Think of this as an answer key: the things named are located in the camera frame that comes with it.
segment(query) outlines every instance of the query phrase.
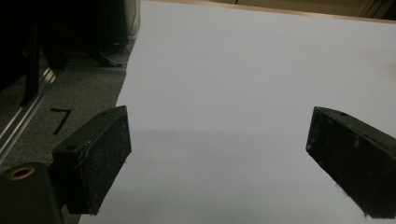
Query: white paper sheet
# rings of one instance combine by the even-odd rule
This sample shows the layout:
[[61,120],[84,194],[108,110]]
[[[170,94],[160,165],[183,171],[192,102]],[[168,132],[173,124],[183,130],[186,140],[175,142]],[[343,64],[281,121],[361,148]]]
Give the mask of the white paper sheet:
[[315,105],[396,136],[396,26],[144,1],[133,153],[80,223],[394,223],[305,152]]

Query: brass ring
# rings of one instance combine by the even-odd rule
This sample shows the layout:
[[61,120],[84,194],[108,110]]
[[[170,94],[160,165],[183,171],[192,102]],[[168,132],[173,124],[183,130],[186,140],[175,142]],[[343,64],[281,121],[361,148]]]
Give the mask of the brass ring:
[[35,167],[33,166],[24,166],[18,168],[9,174],[8,179],[10,180],[20,180],[24,179],[27,176],[31,175],[35,171]]

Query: black number 7 marking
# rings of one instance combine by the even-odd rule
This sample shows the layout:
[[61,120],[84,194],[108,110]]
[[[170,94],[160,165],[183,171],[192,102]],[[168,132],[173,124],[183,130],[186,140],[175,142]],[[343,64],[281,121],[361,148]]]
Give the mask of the black number 7 marking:
[[66,114],[64,115],[64,118],[61,120],[61,123],[59,124],[58,128],[55,130],[55,132],[53,132],[53,134],[56,135],[56,134],[59,133],[59,131],[62,129],[62,127],[63,127],[64,124],[66,123],[66,120],[69,118],[70,113],[72,112],[72,110],[52,108],[50,111],[52,111],[52,112],[64,112],[64,113],[66,113]]

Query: wooden edge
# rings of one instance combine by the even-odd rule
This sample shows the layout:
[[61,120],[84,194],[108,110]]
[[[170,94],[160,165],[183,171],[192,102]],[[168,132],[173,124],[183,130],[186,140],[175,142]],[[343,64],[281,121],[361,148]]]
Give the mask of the wooden edge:
[[293,11],[293,10],[277,9],[277,8],[269,8],[269,7],[242,6],[242,5],[217,3],[217,2],[205,2],[205,1],[197,1],[197,0],[149,0],[149,1],[166,2],[166,3],[180,3],[180,4],[189,4],[189,5],[206,6],[206,7],[225,7],[225,8],[233,8],[233,9],[251,10],[251,11],[283,13],[283,14],[299,15],[299,16],[306,16],[306,17],[339,19],[339,20],[347,20],[347,21],[371,21],[371,22],[396,24],[396,21],[388,21],[388,20],[380,20],[380,19],[337,16],[337,15],[321,14],[321,13],[313,13],[313,12]]

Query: table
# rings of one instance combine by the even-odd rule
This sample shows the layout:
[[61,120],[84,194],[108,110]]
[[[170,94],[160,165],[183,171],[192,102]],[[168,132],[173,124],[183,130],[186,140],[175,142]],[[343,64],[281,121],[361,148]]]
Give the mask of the table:
[[133,153],[80,223],[394,223],[305,152],[315,105],[396,136],[396,26],[144,1],[118,105]]

